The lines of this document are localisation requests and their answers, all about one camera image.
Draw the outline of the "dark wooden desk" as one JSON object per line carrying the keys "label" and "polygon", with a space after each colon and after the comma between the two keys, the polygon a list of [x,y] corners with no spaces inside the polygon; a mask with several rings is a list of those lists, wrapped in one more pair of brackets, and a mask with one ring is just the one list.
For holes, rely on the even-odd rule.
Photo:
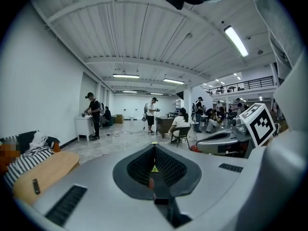
{"label": "dark wooden desk", "polygon": [[156,133],[160,133],[162,138],[168,134],[172,126],[174,118],[171,117],[156,117]]}

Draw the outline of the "white cloth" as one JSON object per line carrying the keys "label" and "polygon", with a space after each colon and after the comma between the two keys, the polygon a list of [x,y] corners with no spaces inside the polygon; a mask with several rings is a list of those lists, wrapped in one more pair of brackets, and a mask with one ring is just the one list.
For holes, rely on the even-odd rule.
{"label": "white cloth", "polygon": [[47,138],[48,136],[45,133],[36,131],[32,142],[29,144],[29,150],[32,151],[45,146]]}

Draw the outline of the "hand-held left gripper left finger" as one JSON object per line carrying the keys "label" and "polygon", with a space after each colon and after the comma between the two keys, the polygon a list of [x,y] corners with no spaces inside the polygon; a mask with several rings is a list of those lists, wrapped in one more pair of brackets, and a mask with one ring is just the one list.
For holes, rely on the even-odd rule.
{"label": "hand-held left gripper left finger", "polygon": [[41,192],[16,201],[39,231],[155,231],[149,188],[154,144],[92,159]]}

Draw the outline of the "white cabinet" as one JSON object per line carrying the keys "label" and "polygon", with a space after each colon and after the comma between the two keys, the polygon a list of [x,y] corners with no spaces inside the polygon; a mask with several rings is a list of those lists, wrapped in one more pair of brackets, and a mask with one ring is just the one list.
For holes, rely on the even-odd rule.
{"label": "white cabinet", "polygon": [[86,140],[90,141],[92,135],[95,133],[92,116],[76,117],[75,124],[77,140],[80,140],[80,136],[85,136]]}

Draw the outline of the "small white round table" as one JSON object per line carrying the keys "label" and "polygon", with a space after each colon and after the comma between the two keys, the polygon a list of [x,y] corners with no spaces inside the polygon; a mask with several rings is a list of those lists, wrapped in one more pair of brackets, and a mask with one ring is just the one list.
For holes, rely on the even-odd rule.
{"label": "small white round table", "polygon": [[191,138],[195,132],[196,132],[196,127],[199,125],[199,122],[193,122],[191,123],[191,129],[190,129],[190,134],[189,134],[189,138]]}

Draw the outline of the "black balcony railing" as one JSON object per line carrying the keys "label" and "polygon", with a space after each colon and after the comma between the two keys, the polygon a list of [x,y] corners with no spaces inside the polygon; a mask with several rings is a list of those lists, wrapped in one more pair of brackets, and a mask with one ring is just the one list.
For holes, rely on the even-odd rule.
{"label": "black balcony railing", "polygon": [[275,86],[276,83],[274,82],[273,76],[269,76],[269,77],[262,77],[262,78],[242,81],[229,85],[220,85],[205,90],[210,95],[218,95],[218,94],[226,94],[226,93],[239,92],[245,90],[256,90],[267,87],[271,88]]}

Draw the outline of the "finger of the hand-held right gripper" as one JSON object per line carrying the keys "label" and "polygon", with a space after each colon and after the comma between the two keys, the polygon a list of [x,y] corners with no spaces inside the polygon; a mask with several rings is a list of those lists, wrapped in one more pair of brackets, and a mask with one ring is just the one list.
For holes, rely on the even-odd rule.
{"label": "finger of the hand-held right gripper", "polygon": [[211,134],[210,136],[207,137],[207,139],[226,139],[233,135],[234,133],[231,132],[230,130],[224,130]]}
{"label": "finger of the hand-held right gripper", "polygon": [[225,155],[227,148],[237,143],[235,135],[211,135],[197,141],[196,147],[206,154]]}

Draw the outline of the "person's grey shirt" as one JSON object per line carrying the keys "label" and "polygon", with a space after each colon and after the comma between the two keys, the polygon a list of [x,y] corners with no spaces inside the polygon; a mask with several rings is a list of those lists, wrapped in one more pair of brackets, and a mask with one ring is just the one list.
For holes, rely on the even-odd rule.
{"label": "person's grey shirt", "polygon": [[288,125],[265,148],[238,231],[308,231],[308,49],[279,0],[253,0],[269,29],[283,83],[274,94]]}

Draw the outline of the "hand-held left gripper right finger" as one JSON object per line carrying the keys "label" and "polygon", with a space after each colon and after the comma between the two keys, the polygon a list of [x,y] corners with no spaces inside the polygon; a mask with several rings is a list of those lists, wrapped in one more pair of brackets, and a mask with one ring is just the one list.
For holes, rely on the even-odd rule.
{"label": "hand-held left gripper right finger", "polygon": [[220,165],[225,163],[244,168],[248,159],[196,153],[166,144],[163,146],[195,162],[202,172],[192,193],[176,198],[180,213],[192,220],[174,231],[236,231],[236,211],[229,205],[222,210],[215,210],[214,207],[226,196],[240,173],[221,168]]}

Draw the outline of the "oval wooden table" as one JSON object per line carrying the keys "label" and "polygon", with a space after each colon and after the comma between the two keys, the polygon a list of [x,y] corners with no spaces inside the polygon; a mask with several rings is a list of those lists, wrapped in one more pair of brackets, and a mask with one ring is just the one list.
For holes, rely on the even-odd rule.
{"label": "oval wooden table", "polygon": [[[13,196],[32,205],[52,185],[79,166],[79,154],[60,151],[32,168],[15,182]],[[40,194],[36,195],[32,180],[37,179]]]}

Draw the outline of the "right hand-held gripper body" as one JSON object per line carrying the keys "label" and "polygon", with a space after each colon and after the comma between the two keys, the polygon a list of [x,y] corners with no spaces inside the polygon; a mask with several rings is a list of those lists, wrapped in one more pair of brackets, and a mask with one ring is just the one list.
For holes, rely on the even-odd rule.
{"label": "right hand-held gripper body", "polygon": [[264,143],[276,132],[275,123],[263,103],[255,103],[233,119],[231,130],[238,142],[248,141],[245,158],[253,149]]}

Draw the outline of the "striped knitted blanket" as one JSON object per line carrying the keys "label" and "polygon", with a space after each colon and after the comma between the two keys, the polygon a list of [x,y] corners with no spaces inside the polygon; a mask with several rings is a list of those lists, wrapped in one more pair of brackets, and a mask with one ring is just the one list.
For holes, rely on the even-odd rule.
{"label": "striped knitted blanket", "polygon": [[8,171],[4,174],[3,178],[10,191],[13,190],[15,182],[21,175],[36,167],[53,154],[54,152],[49,146],[35,147],[20,155],[14,162],[9,163],[7,166]]}

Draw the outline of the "black chair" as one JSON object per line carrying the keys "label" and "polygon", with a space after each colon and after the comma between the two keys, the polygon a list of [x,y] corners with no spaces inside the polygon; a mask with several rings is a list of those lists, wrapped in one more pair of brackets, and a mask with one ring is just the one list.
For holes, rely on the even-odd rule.
{"label": "black chair", "polygon": [[190,132],[190,127],[182,127],[182,128],[175,128],[171,132],[171,144],[178,145],[185,140],[187,142],[188,148],[190,148],[189,141],[188,141],[188,133]]}

